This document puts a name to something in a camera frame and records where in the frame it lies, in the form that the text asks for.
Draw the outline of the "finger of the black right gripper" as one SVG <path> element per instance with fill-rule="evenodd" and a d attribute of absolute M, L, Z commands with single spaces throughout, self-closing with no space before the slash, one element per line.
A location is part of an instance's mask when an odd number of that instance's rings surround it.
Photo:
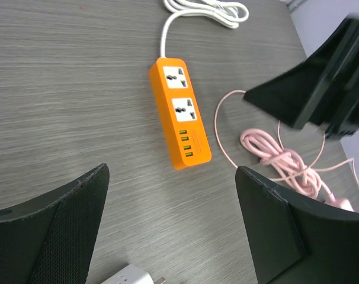
<path fill-rule="evenodd" d="M 246 91 L 243 99 L 289 127 L 301 130 L 304 125 L 297 125 L 296 121 L 324 68 L 324 59 L 305 60 L 280 76 Z"/>

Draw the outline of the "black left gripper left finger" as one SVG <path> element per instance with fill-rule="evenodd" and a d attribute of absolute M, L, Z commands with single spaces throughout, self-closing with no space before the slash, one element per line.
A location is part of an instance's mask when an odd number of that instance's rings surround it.
<path fill-rule="evenodd" d="M 85 283 L 109 182 L 103 163 L 0 209 L 0 283 Z"/>

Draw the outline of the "white cube socket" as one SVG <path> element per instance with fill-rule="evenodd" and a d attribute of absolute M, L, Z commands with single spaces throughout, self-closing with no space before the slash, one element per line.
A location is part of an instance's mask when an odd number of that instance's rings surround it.
<path fill-rule="evenodd" d="M 129 264 L 116 274 L 103 281 L 101 284 L 163 284 L 166 283 L 164 277 L 154 280 L 151 275 L 138 268 L 133 264 Z"/>

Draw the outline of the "orange power adapter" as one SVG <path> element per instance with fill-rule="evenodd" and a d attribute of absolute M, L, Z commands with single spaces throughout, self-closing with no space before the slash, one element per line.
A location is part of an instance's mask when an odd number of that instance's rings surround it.
<path fill-rule="evenodd" d="M 212 153 L 185 62 L 160 57 L 149 77 L 174 169 L 209 162 Z"/>

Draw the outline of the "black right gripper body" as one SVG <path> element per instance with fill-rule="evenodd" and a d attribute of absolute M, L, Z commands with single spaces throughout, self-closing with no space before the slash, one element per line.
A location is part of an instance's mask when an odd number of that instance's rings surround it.
<path fill-rule="evenodd" d="M 330 139 L 359 130 L 359 15 L 347 15 L 309 57 L 322 66 L 324 93 L 310 118 Z"/>

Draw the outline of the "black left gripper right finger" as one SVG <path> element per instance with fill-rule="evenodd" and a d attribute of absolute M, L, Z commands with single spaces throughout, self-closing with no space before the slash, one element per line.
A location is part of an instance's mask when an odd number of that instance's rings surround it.
<path fill-rule="evenodd" d="M 359 213 L 239 167 L 236 189 L 259 283 L 359 283 Z"/>

